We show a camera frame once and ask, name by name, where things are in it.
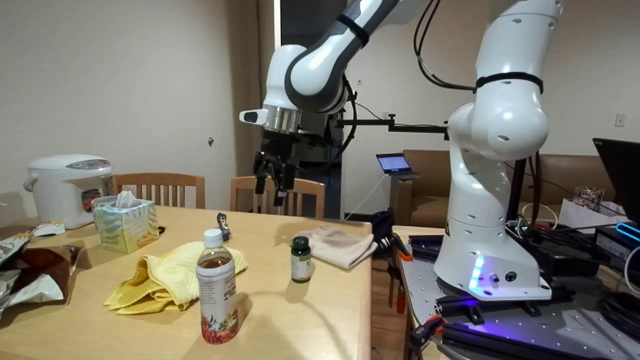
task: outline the plastic bottle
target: plastic bottle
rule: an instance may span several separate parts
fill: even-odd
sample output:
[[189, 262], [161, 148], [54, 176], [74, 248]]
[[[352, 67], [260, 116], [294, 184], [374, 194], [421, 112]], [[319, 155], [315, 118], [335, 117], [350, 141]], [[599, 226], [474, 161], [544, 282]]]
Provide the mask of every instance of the plastic bottle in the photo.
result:
[[291, 246], [291, 279], [294, 282], [311, 280], [311, 248], [306, 236], [293, 238]]
[[226, 343], [240, 327], [236, 306], [236, 264], [222, 244], [220, 229], [205, 231], [205, 250], [196, 266], [202, 337], [210, 344]]

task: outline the electrical outlet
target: electrical outlet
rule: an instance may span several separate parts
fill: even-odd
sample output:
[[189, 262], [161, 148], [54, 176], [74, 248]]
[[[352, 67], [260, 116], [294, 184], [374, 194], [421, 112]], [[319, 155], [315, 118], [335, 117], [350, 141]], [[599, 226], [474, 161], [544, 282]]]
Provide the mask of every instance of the electrical outlet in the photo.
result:
[[625, 123], [627, 123], [627, 114], [624, 114], [624, 113], [616, 114], [616, 121], [613, 124], [613, 126], [621, 127], [621, 126], [624, 126]]

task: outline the metal breadboard table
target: metal breadboard table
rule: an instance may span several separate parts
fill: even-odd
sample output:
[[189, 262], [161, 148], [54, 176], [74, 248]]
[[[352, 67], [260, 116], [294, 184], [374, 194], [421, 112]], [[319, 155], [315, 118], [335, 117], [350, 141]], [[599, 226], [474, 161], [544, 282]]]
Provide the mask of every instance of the metal breadboard table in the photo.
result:
[[[401, 261], [413, 314], [419, 323], [431, 318], [436, 299], [455, 295], [438, 285], [433, 264], [427, 261]], [[462, 322], [470, 329], [512, 340], [534, 343], [586, 357], [611, 360], [640, 360], [640, 344], [624, 335], [594, 311], [597, 298], [577, 292], [574, 302], [540, 306], [541, 316], [531, 317], [522, 309], [484, 312], [483, 325], [473, 325], [466, 316], [448, 316], [449, 322]], [[485, 360], [491, 357], [439, 343], [438, 349], [452, 359]]]

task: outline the white bottle cap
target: white bottle cap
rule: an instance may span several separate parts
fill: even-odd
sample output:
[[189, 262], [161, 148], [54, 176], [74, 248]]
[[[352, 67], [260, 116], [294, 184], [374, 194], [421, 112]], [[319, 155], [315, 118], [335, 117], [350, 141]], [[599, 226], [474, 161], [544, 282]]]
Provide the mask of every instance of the white bottle cap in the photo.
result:
[[206, 247], [207, 249], [222, 247], [223, 242], [222, 230], [209, 229], [204, 232], [204, 247]]

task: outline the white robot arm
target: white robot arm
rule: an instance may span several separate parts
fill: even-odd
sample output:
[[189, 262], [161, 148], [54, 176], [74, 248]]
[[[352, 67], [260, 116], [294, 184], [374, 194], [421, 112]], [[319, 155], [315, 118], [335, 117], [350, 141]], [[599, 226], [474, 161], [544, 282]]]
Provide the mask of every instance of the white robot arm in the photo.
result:
[[[275, 51], [263, 109], [244, 111], [240, 119], [264, 126], [254, 173], [264, 181], [269, 168], [281, 197], [292, 188], [295, 169], [286, 163], [301, 110], [330, 113], [344, 105], [348, 61], [402, 3], [353, 1], [310, 49], [286, 45]], [[479, 299], [551, 297], [535, 259], [504, 232], [510, 185], [503, 161], [526, 158], [547, 139], [540, 77], [562, 9], [562, 0], [493, 0], [476, 61], [476, 101], [449, 119], [452, 183], [435, 272]]]

